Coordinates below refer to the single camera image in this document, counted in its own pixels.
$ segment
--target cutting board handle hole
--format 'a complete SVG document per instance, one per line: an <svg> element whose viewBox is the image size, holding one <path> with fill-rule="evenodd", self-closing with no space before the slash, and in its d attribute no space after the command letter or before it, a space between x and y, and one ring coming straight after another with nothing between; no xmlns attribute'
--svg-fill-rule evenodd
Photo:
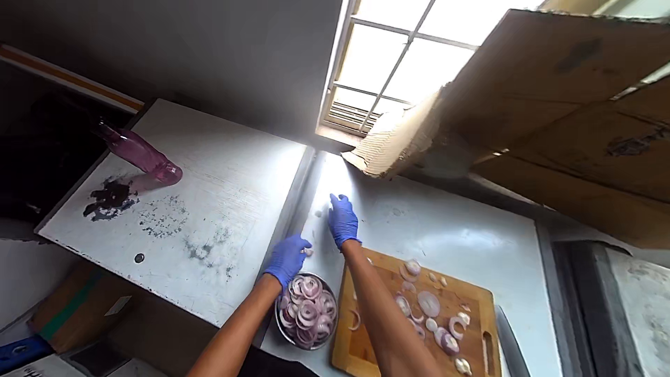
<svg viewBox="0 0 670 377"><path fill-rule="evenodd" d="M488 331L482 334L482 346L484 351L484 371L487 376L493 375L493 338Z"/></svg>

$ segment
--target glove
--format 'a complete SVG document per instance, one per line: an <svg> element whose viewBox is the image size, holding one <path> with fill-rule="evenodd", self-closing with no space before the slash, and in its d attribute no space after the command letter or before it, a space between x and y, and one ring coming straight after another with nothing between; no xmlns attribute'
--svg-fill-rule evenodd
<svg viewBox="0 0 670 377"><path fill-rule="evenodd" d="M286 289L295 274L302 268L302 262L307 256L301 251L311 246L312 244L309 241L300 238L300 234L284 239L272 249L270 263L264 274L271 274L276 277L283 289Z"/></svg>
<svg viewBox="0 0 670 377"><path fill-rule="evenodd" d="M338 200L335 195L330 194L330 202L333 204L333 208L328 211L328 227L335 239L337 248L341 250L342 244L346 240L355 239L358 242L360 240L356 238L358 217L356 217L351 207L351 202L345 195L340 194L340 199Z"/></svg>

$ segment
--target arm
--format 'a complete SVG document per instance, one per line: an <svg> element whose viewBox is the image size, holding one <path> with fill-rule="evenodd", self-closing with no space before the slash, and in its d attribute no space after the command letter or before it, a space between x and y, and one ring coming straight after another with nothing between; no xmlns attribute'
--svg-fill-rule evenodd
<svg viewBox="0 0 670 377"><path fill-rule="evenodd" d="M207 345L188 377L237 376L267 310L302 268L306 255L300 251L311 246L293 235L274 247L265 273Z"/></svg>
<svg viewBox="0 0 670 377"><path fill-rule="evenodd" d="M435 358L396 305L356 239L358 219L344 195L331 194L328 223L354 281L360 316L370 335L382 376L440 377Z"/></svg>

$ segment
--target bowl of sliced onions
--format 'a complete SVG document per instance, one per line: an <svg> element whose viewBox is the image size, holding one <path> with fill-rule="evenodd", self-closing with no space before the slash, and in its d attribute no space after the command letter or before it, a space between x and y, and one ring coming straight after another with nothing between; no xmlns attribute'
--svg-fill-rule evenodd
<svg viewBox="0 0 670 377"><path fill-rule="evenodd" d="M300 272L275 302L275 320L284 338L312 351L323 347L337 326L337 300L316 274Z"/></svg>

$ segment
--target window frame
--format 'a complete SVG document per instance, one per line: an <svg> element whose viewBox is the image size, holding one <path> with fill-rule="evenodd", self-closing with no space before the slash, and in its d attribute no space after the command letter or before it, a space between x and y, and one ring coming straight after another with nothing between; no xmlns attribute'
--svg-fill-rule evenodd
<svg viewBox="0 0 670 377"><path fill-rule="evenodd" d="M389 25L384 25L382 23L377 23L373 21L367 21L365 19L361 19L356 17L356 14L358 13L358 6L360 5L361 0L349 0L348 8L346 10L346 16L344 20L344 24L342 26L342 33L340 34L340 41L338 42L338 49L336 51L335 55L335 61L332 67L332 72L330 73L330 79L328 82L328 86L326 88L326 98L323 103L323 106L321 108L320 112L320 118L319 118L319 124L326 126L326 127L331 127L335 129L339 129L341 131L345 131L347 133L351 133L356 136L365 136L367 133L372 129L372 126L375 124L375 121L379 118L381 114L374 113L373 110L377 106L377 103L379 103L380 99L387 99L390 101L395 101L399 103L404 103L406 105L416 105L415 103L411 103L409 101L405 101L403 99L399 98L394 98L394 97L389 97L384 95L383 93L386 91L386 88L389 86L389 83L391 82L391 79L393 78L393 75L395 75L396 70L400 66L400 63L402 63L407 51L409 50L409 47L411 46L412 42L414 39L419 38L423 40L429 40L432 42L437 42L437 43L442 43L442 44L448 44L451 46L459 47L459 48L465 48L468 50L476 51L479 46L475 46L472 44L467 44L455 40L450 40L447 38L442 38L442 37L437 37L437 36L432 36L429 34L423 34L419 33L419 30L421 29L421 26L423 25L423 22L425 21L426 17L428 16L428 13L430 12L431 8L433 7L433 4L436 2L436 0L430 0L427 7L424 9L423 14L421 15L421 18L419 19L416 27L414 30L406 30L402 28L396 28L394 26L389 26ZM400 56L395 62L395 65L393 66L393 69L389 73L382 89L379 91L379 93L375 92L370 92L370 91L365 91L362 89L358 89L356 87L351 87L344 85L342 83L338 82L338 78L340 76L340 73L342 72L342 66L344 65L344 60L346 58L346 51L349 46L349 41L351 41L351 35L352 31L354 29L354 25L363 25L363 26L368 26L371 28L377 28L381 30L386 30L388 32L393 32L393 33L398 33L398 34L403 34L407 36L407 43L405 44L405 47L403 51L400 53ZM331 116L331 112L333 111L333 106L334 106L334 93L336 88L342 88L342 89L347 89L350 91L358 92L358 93L363 93L366 95L373 95L375 96L375 101L373 103L373 106L368 110L367 112L364 109L356 109L350 105L344 105L344 104L338 104L338 108L336 109L341 116L339 117L333 117ZM350 109L342 109L342 106L349 107ZM362 113L366 113L365 117L363 117L363 120L360 122L360 124L353 122L352 120L355 120L357 118L361 118Z"/></svg>

